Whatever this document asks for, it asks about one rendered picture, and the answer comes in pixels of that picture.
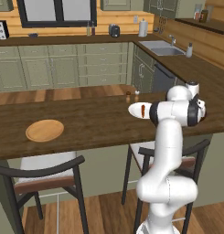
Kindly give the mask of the shallow round wooden bowl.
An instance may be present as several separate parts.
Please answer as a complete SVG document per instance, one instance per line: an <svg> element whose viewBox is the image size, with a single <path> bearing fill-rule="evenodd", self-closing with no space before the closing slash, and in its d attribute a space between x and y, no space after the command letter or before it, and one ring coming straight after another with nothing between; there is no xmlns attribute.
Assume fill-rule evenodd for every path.
<svg viewBox="0 0 224 234"><path fill-rule="evenodd" d="M42 120L32 123L27 127L26 137L37 143L45 143L52 141L64 131L64 125L57 120Z"/></svg>

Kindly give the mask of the white round plate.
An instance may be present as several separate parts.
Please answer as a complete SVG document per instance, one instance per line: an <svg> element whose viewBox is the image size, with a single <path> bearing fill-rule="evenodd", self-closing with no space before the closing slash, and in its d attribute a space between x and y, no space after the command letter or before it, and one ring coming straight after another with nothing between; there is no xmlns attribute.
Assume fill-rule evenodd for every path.
<svg viewBox="0 0 224 234"><path fill-rule="evenodd" d="M142 109L143 104L145 106L145 110L144 110L144 117L142 118L141 109ZM150 102L136 102L129 106L128 111L133 117L136 117L139 119L149 119L150 118L149 111L150 111L151 106L152 104Z"/></svg>

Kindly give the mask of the dark stool with white seat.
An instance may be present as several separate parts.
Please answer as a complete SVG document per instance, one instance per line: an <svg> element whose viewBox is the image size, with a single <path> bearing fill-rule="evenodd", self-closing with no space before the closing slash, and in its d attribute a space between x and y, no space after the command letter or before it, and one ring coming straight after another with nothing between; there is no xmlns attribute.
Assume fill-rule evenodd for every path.
<svg viewBox="0 0 224 234"><path fill-rule="evenodd" d="M79 169L79 165L84 161L82 155L76 157L73 152L66 152L24 157L20 169L0 165L0 176L5 182L16 234L25 234L19 209L34 197L38 216L42 219L38 192L57 187L62 187L78 199L83 232L89 234Z"/></svg>
<svg viewBox="0 0 224 234"><path fill-rule="evenodd" d="M207 146L210 145L210 140L205 139L194 146L188 147L183 150L182 164L175 170L175 172L181 176L192 178L195 183L197 183L199 178L199 173L203 163L203 156ZM144 175L147 170L152 166L151 160L155 156L155 143L146 142L146 143L137 143L128 145L128 153L126 160L125 175L123 180L123 195L121 203L125 203L126 192L128 186L128 179L130 174L130 167L132 157L134 157L141 175ZM193 204L187 204L187 211L184 217L184 225L182 232L177 232L177 234L187 234L187 229L189 225L189 220L191 216Z"/></svg>

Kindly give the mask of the green cupboard under sink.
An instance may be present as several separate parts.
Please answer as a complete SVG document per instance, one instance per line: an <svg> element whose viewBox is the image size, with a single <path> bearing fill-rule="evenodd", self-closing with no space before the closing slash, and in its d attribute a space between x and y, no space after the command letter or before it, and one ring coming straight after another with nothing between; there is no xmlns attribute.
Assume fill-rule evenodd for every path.
<svg viewBox="0 0 224 234"><path fill-rule="evenodd" d="M145 51L134 46L132 84L141 93L152 91L155 60Z"/></svg>

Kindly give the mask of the dark grey dishwasher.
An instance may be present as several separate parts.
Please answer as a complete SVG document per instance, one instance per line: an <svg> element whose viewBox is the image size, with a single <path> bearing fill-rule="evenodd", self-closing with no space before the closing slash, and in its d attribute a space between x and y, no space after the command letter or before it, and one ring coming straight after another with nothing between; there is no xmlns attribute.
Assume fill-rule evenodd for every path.
<svg viewBox="0 0 224 234"><path fill-rule="evenodd" d="M176 76L160 63L155 63L155 74L152 92L168 91L176 83Z"/></svg>

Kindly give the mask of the green base cupboard run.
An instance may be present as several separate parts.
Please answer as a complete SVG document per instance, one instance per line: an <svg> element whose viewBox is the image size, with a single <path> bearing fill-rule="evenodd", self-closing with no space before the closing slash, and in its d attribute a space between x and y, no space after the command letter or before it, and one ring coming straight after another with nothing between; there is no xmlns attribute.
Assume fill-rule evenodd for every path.
<svg viewBox="0 0 224 234"><path fill-rule="evenodd" d="M133 44L0 47L0 91L128 84Z"/></svg>

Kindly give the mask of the dark grey toaster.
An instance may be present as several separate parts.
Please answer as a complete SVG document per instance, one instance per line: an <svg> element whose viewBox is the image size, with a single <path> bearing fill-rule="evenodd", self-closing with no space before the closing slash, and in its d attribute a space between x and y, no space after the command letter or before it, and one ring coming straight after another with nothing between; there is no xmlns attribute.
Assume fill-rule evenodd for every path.
<svg viewBox="0 0 224 234"><path fill-rule="evenodd" d="M115 24L109 24L109 35L111 37L118 37L120 36L120 27Z"/></svg>

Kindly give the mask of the white paper towel roll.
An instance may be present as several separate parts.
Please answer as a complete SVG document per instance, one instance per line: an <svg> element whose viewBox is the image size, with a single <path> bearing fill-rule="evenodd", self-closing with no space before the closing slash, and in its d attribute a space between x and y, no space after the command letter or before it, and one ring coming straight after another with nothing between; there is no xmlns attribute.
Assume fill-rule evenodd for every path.
<svg viewBox="0 0 224 234"><path fill-rule="evenodd" d="M139 22L139 37L146 37L148 32L148 22L144 19Z"/></svg>

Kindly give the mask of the white soap dispenser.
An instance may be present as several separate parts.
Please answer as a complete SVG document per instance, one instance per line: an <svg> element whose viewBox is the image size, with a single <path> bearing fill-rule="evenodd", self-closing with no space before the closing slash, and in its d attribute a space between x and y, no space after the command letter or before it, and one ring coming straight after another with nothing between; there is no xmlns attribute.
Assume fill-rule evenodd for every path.
<svg viewBox="0 0 224 234"><path fill-rule="evenodd" d="M191 58L192 52L193 52L193 46L192 46L192 43L190 42L188 47L187 47L186 57Z"/></svg>

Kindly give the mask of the hanging dark kitchen tools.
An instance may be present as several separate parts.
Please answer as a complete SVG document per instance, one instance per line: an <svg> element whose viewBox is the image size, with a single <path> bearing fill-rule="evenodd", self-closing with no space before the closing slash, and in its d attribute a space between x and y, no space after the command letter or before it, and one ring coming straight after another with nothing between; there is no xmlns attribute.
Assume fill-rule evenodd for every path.
<svg viewBox="0 0 224 234"><path fill-rule="evenodd" d="M154 28L154 32L162 34L165 30L166 18L164 16L160 16L158 20L158 26Z"/></svg>

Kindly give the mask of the black-framed window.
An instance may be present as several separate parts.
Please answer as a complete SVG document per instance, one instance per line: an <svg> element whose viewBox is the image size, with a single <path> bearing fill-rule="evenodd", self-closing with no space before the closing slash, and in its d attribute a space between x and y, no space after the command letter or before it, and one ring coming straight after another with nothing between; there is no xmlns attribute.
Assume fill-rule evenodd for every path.
<svg viewBox="0 0 224 234"><path fill-rule="evenodd" d="M96 27L96 0L16 0L22 27Z"/></svg>

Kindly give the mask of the dark brown jar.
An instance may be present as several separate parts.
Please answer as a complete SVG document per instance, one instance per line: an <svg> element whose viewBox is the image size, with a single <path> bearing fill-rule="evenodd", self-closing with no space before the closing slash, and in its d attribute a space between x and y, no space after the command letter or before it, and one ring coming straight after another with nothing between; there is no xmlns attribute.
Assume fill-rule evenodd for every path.
<svg viewBox="0 0 224 234"><path fill-rule="evenodd" d="M208 10L207 9L202 10L200 14L199 22L205 23L207 21L207 17L208 17Z"/></svg>

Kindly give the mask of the white microwave oven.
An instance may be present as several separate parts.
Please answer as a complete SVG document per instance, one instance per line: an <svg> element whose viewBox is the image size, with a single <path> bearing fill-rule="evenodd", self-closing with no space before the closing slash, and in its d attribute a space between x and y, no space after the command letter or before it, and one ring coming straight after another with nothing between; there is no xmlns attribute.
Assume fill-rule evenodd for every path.
<svg viewBox="0 0 224 234"><path fill-rule="evenodd" d="M5 20L0 20L0 40L5 40L9 38L9 32L7 28L7 23Z"/></svg>

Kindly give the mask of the green corner wall cupboard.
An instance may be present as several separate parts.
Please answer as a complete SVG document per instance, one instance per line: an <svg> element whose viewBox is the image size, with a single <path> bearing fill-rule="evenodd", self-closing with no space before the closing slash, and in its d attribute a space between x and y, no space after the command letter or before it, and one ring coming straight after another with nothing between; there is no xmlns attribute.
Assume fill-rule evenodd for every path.
<svg viewBox="0 0 224 234"><path fill-rule="evenodd" d="M167 18L193 18L201 11L206 0L144 0L144 11Z"/></svg>

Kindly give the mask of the dark wooden wall shelf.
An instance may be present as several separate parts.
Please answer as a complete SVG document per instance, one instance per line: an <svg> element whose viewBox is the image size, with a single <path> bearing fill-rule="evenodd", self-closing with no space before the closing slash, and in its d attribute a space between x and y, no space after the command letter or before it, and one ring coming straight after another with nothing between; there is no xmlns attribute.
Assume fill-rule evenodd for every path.
<svg viewBox="0 0 224 234"><path fill-rule="evenodd" d="M203 28L207 31L215 32L224 35L224 22L216 19L210 19L208 22L200 23L193 18L176 18L177 22L191 25L193 27Z"/></svg>

